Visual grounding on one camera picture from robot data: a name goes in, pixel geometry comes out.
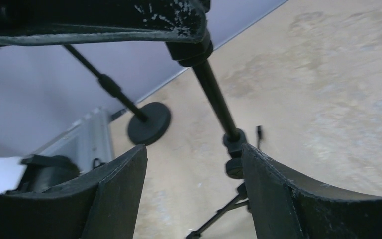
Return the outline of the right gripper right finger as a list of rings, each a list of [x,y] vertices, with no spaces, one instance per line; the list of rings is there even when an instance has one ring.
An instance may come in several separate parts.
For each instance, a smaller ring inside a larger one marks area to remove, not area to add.
[[[315,180],[244,144],[244,182],[260,239],[382,239],[382,197]]]

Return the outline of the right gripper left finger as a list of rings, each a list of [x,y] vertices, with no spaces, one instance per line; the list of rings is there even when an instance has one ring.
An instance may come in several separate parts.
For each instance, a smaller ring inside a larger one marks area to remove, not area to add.
[[[0,194],[0,239],[130,239],[146,168],[138,145],[44,192]]]

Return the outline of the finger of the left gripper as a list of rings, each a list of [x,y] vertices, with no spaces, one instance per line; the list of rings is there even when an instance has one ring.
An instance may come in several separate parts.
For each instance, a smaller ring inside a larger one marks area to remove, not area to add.
[[[197,43],[208,0],[0,0],[0,45]]]

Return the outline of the black tripod mic stand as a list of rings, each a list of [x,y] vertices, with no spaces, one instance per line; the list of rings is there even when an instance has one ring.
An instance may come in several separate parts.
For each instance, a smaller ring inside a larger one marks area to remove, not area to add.
[[[198,43],[165,42],[171,58],[183,67],[191,67],[195,73],[211,107],[224,130],[223,145],[231,159],[225,164],[225,172],[231,179],[243,180],[242,145],[247,143],[243,130],[236,127],[227,103],[223,97],[211,65],[208,61],[213,53],[213,44],[208,30]],[[215,223],[226,212],[246,206],[251,213],[245,182],[237,187],[237,196],[205,222],[199,229],[190,232],[186,239],[199,239],[202,233]]]

